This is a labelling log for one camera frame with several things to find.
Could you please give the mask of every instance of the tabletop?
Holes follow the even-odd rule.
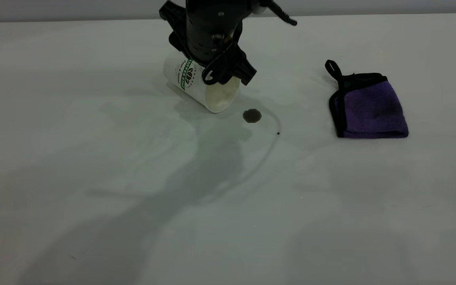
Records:
[[[0,23],[0,285],[456,285],[456,14],[297,20],[244,21],[216,115],[164,21]],[[338,139],[328,59],[410,136]]]

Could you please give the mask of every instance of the white paper cup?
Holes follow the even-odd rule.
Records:
[[[163,66],[163,73],[168,81],[204,105],[210,112],[221,112],[235,99],[240,87],[240,79],[232,77],[224,85],[219,83],[206,85],[201,79],[203,70],[204,67],[186,58],[179,51],[170,54]]]

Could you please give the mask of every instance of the liquid stain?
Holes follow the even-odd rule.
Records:
[[[256,109],[249,109],[242,114],[242,117],[247,123],[257,123],[261,120],[261,112]]]

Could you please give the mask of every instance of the wall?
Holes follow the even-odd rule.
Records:
[[[277,0],[291,15],[456,13],[456,0]],[[156,18],[164,0],[0,0],[0,21]],[[175,2],[184,5],[185,0]]]

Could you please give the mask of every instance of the microfiber towel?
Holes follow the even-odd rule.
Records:
[[[343,76],[332,60],[326,70],[339,83],[330,98],[330,111],[338,137],[392,139],[409,135],[402,106],[388,78],[379,73]]]

